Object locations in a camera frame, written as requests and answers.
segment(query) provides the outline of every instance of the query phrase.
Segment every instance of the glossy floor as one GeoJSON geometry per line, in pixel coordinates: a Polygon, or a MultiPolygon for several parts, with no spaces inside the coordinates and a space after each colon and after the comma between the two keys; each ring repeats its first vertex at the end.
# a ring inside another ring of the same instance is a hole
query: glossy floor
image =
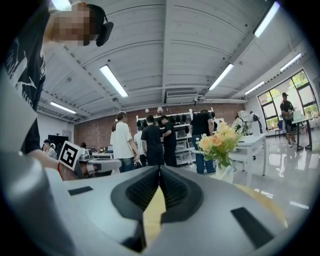
{"type": "MultiPolygon", "coordinates": [[[[306,214],[315,195],[315,186],[320,177],[320,130],[312,134],[313,151],[301,150],[297,146],[288,147],[282,136],[267,138],[268,161],[266,175],[262,176],[263,151],[256,155],[252,164],[251,189],[266,195],[283,211],[288,225],[306,214]]],[[[308,144],[308,136],[300,136],[300,145],[308,144]]],[[[233,183],[246,185],[247,172],[242,171],[242,163],[234,162],[237,171],[233,173],[233,183]]],[[[194,165],[187,170],[196,171],[194,165]]]]}

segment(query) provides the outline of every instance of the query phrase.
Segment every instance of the white wall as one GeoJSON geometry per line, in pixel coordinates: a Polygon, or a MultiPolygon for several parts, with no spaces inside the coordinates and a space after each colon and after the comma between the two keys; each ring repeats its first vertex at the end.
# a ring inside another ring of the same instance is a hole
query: white wall
{"type": "Polygon", "coordinates": [[[48,135],[60,134],[62,130],[71,131],[70,142],[74,142],[74,125],[65,121],[58,120],[57,118],[38,113],[38,127],[40,133],[40,145],[44,140],[48,139],[48,135]]]}
{"type": "MultiPolygon", "coordinates": [[[[310,59],[308,59],[303,64],[303,66],[300,67],[300,70],[301,69],[304,69],[304,71],[306,73],[306,76],[308,77],[308,79],[309,79],[309,81],[311,83],[311,86],[313,88],[313,92],[315,94],[317,103],[320,104],[320,100],[319,100],[320,99],[320,86],[318,84],[314,84],[314,79],[317,78],[320,75],[320,65],[319,65],[316,57],[314,56],[314,57],[311,57],[310,59]]],[[[292,75],[294,75],[295,73],[297,73],[297,70],[295,70],[290,75],[287,75],[287,77],[289,78],[292,75]]],[[[272,83],[270,86],[263,88],[263,90],[266,92],[266,91],[274,88],[275,86],[277,86],[277,85],[279,85],[281,83],[282,83],[282,81],[280,81],[277,84],[272,83]]],[[[257,96],[253,96],[253,97],[249,98],[248,102],[246,104],[244,104],[244,108],[248,112],[253,111],[253,112],[256,112],[259,115],[260,122],[261,122],[261,125],[262,125],[262,131],[266,132],[265,117],[264,117],[264,114],[262,112],[262,108],[261,108],[260,102],[258,100],[258,97],[257,96]]],[[[274,135],[274,134],[275,134],[275,132],[270,130],[268,132],[267,136],[274,135]]]]}

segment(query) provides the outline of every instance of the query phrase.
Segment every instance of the man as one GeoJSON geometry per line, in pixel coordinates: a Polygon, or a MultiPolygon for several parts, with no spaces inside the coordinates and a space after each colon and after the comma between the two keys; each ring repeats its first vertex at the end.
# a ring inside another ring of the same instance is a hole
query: man
{"type": "Polygon", "coordinates": [[[81,142],[80,147],[83,149],[87,148],[87,144],[85,142],[81,142]]]}
{"type": "Polygon", "coordinates": [[[149,166],[161,166],[164,164],[164,153],[160,140],[162,133],[160,128],[154,125],[154,121],[152,115],[147,116],[147,127],[143,129],[141,135],[142,148],[149,166]]]}
{"type": "Polygon", "coordinates": [[[259,123],[260,133],[262,134],[262,124],[260,122],[260,117],[258,116],[258,114],[254,113],[253,111],[250,111],[250,119],[251,119],[251,122],[258,122],[259,123]]]}
{"type": "MultiPolygon", "coordinates": [[[[44,44],[49,42],[78,41],[87,45],[101,33],[105,13],[99,6],[78,3],[71,11],[58,11],[50,14],[50,1],[44,1],[30,22],[13,41],[4,66],[13,87],[37,111],[43,85],[46,79],[46,65],[43,53],[44,44]]],[[[30,128],[21,151],[36,158],[43,167],[62,170],[65,167],[57,160],[41,151],[37,120],[30,128]]],[[[74,180],[74,173],[66,170],[68,180],[74,180]]]]}
{"type": "Polygon", "coordinates": [[[58,157],[57,157],[57,153],[55,152],[55,150],[51,147],[51,142],[50,140],[46,139],[44,142],[43,142],[43,151],[44,153],[46,153],[46,155],[48,157],[51,157],[52,159],[55,159],[57,160],[58,157]]]}
{"type": "MultiPolygon", "coordinates": [[[[211,113],[207,110],[202,110],[196,116],[193,116],[193,119],[189,125],[189,131],[192,134],[192,144],[195,150],[198,150],[198,145],[196,144],[197,138],[201,140],[201,135],[206,134],[207,136],[212,136],[214,132],[214,120],[211,113]]],[[[216,172],[214,169],[214,161],[208,160],[205,161],[202,154],[195,154],[195,164],[196,172],[198,174],[204,174],[205,168],[207,174],[213,174],[216,172]]]]}
{"type": "Polygon", "coordinates": [[[164,134],[162,135],[164,145],[164,162],[167,166],[177,167],[177,139],[175,127],[165,115],[160,117],[159,122],[164,125],[164,134]]]}
{"type": "Polygon", "coordinates": [[[136,135],[134,135],[133,140],[138,148],[138,151],[140,153],[140,162],[141,162],[141,166],[145,167],[147,165],[147,157],[145,156],[145,152],[144,149],[142,147],[142,140],[141,140],[141,136],[142,136],[142,130],[144,128],[142,127],[142,125],[138,126],[138,132],[136,135]]]}
{"type": "Polygon", "coordinates": [[[295,108],[292,103],[288,100],[288,94],[282,93],[282,102],[280,104],[281,115],[285,122],[286,138],[288,140],[289,148],[292,148],[292,143],[296,142],[295,134],[297,131],[297,124],[292,124],[294,119],[295,108]]]}

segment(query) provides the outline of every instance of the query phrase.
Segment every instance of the black cap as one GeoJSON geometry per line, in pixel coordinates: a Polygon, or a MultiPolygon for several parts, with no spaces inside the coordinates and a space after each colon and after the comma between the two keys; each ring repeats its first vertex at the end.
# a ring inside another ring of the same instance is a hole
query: black cap
{"type": "MultiPolygon", "coordinates": [[[[90,9],[90,23],[95,24],[94,34],[99,35],[105,23],[106,13],[104,9],[95,4],[87,4],[86,6],[90,9]]],[[[88,38],[83,41],[84,46],[87,46],[89,43],[90,39],[88,38]]]]}

